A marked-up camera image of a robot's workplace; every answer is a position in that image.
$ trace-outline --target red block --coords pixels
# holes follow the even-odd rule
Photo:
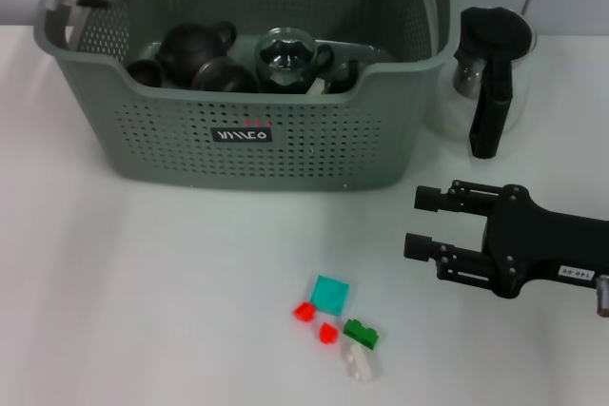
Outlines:
[[[334,344],[339,338],[339,331],[329,323],[322,325],[320,329],[320,341],[323,344]]]
[[[294,310],[294,316],[303,322],[311,322],[315,317],[315,306],[305,302]]]

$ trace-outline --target table surface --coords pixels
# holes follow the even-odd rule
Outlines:
[[[483,218],[413,208],[417,185],[455,179],[609,219],[609,38],[540,38],[495,160],[424,128],[391,188],[254,193],[118,176],[31,35],[0,28],[1,404],[606,402],[593,290],[536,281],[501,300],[405,260],[403,238],[479,248]],[[376,382],[354,383],[340,345],[291,316],[319,274],[348,281],[344,316],[380,332]]]

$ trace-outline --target black pitcher handle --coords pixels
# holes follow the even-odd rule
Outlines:
[[[334,49],[326,43],[317,47],[317,71],[316,74],[324,73],[334,64]]]
[[[511,60],[491,55],[482,72],[480,98],[469,132],[474,157],[492,159],[497,155],[513,96]]]
[[[226,49],[230,49],[235,44],[237,40],[237,28],[231,22],[223,21],[212,26],[210,29],[220,37]]]

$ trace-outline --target basket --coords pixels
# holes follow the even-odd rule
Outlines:
[[[151,88],[127,74],[124,65],[176,25],[226,20],[243,38],[237,59],[253,61],[257,37],[291,26],[333,42],[337,64],[357,54],[371,65],[349,92],[319,96]],[[34,32],[126,177],[356,190],[389,186],[406,170],[441,66],[459,43],[459,10],[454,0],[131,0],[115,10],[41,8]]]

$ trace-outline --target screw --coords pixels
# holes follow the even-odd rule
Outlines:
[[[609,318],[609,276],[597,278],[597,314]]]

